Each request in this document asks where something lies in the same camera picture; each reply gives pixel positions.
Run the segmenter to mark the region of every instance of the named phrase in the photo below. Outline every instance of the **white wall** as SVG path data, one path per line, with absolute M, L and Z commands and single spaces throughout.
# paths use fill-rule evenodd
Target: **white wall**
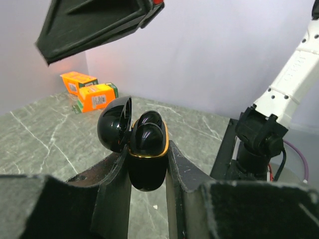
M 145 29 L 86 52 L 120 91 L 237 118 L 301 41 L 314 0 L 166 0 Z M 293 122 L 319 127 L 319 83 Z
M 34 43 L 51 0 L 0 2 L 0 115 L 65 90 L 59 75 L 88 73 L 85 53 L 49 68 Z

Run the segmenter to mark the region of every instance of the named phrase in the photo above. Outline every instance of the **gray marble surface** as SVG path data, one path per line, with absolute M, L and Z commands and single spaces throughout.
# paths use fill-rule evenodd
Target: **gray marble surface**
M 76 98 L 50 96 L 0 117 L 0 174 L 51 174 L 63 181 L 111 152 L 96 133 L 101 111 L 75 114 Z M 228 118 L 133 97 L 132 120 L 148 110 L 167 122 L 170 139 L 209 174 Z M 132 189 L 130 239 L 167 239 L 165 184 L 153 192 Z

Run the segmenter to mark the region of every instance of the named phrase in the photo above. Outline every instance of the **orange box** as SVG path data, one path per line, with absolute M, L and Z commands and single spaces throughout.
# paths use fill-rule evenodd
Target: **orange box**
M 103 109 L 118 96 L 118 89 L 113 83 L 83 87 L 79 89 L 76 108 L 78 113 Z
M 79 89 L 86 86 L 99 84 L 93 76 L 84 75 L 75 71 L 60 75 L 68 92 L 79 96 Z

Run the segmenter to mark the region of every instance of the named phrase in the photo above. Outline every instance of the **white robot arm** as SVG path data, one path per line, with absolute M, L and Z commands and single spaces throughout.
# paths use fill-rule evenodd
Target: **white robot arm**
M 319 78 L 319 0 L 299 46 L 277 78 L 236 124 L 243 142 L 229 168 L 229 179 L 263 178 L 272 157 L 284 153 L 283 137 L 301 100 Z
M 254 105 L 266 117 L 289 128 L 300 101 L 319 79 L 319 20 L 311 20 L 307 32 L 277 78 Z

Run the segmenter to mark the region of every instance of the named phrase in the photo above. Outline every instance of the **red wire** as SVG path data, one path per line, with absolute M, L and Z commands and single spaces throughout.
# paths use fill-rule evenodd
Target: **red wire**
M 270 181 L 273 181 L 274 180 L 273 170 L 270 164 L 268 164 L 268 167 L 269 167 Z

